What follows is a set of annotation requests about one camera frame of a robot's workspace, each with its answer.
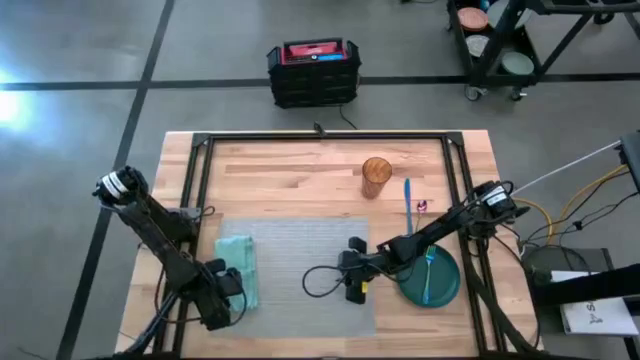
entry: blue fork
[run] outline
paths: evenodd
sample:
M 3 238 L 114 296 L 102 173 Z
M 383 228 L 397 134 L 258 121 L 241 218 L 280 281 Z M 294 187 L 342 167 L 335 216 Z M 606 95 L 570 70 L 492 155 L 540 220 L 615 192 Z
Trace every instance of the blue fork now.
M 429 303 L 429 296 L 431 291 L 429 290 L 429 282 L 431 280 L 431 263 L 436 258 L 436 247 L 434 245 L 429 246 L 427 248 L 427 253 L 425 254 L 425 259 L 427 260 L 427 280 L 424 285 L 424 293 L 422 294 L 422 302 L 425 304 Z

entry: green towel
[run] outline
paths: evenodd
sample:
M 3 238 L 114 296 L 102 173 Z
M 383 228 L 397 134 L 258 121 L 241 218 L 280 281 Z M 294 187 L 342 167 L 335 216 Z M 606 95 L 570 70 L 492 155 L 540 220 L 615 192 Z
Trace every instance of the green towel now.
M 258 278 L 256 276 L 256 253 L 251 236 L 232 236 L 215 242 L 215 256 L 224 259 L 227 268 L 234 267 L 242 275 L 242 287 L 247 295 L 247 310 L 258 307 Z M 231 310 L 242 311 L 242 294 L 229 298 Z

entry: gray floor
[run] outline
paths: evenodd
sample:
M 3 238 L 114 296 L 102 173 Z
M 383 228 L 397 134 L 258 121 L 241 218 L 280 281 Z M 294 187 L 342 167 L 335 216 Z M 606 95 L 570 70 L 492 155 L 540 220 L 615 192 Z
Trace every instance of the gray floor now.
M 138 80 L 164 1 L 0 0 L 0 82 Z M 575 21 L 534 17 L 527 25 L 544 57 Z M 264 55 L 285 40 L 343 36 L 361 47 L 364 76 L 462 74 L 444 1 L 178 0 L 154 79 L 266 77 Z M 640 44 L 622 17 L 580 33 L 552 73 L 640 72 Z M 505 91 L 478 103 L 461 85 L 362 86 L 345 115 L 362 129 L 489 129 L 503 179 L 524 184 L 639 126 L 640 82 L 555 83 L 514 104 Z M 55 356 L 97 218 L 90 193 L 110 169 L 135 91 L 0 92 L 0 357 L 18 348 Z M 129 163 L 149 180 L 169 130 L 346 129 L 336 109 L 282 110 L 268 88 L 151 90 Z M 613 152 L 521 195 L 559 215 L 582 185 L 616 166 Z M 616 180 L 590 209 L 632 191 Z M 616 266 L 637 261 L 637 199 L 565 243 L 606 247 Z M 528 234 L 542 219 L 528 215 Z M 113 349 L 136 245 L 113 221 L 74 358 Z M 625 359 L 622 341 L 546 334 L 549 350 Z

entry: blue toothbrush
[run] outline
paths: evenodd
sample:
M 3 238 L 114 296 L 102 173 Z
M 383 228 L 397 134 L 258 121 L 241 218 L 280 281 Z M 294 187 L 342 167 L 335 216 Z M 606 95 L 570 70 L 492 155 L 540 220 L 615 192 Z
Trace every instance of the blue toothbrush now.
M 431 245 L 427 248 L 427 253 L 425 254 L 425 259 L 427 260 L 427 281 L 426 284 L 424 285 L 424 293 L 422 294 L 422 302 L 424 302 L 425 304 L 429 303 L 429 296 L 430 296 L 430 290 L 429 290 L 429 280 L 431 279 L 431 263 L 433 262 L 433 260 L 435 260 L 436 258 L 436 247 L 434 245 Z
M 407 235 L 413 235 L 413 221 L 411 220 L 411 180 L 404 180 L 404 202 L 407 207 Z

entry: small purple object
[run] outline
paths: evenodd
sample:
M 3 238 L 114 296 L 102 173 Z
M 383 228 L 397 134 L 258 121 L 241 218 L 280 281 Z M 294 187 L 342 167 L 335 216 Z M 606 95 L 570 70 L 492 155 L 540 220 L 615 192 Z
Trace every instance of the small purple object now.
M 420 200 L 418 201 L 418 213 L 419 214 L 424 214 L 427 212 L 427 201 L 426 200 Z

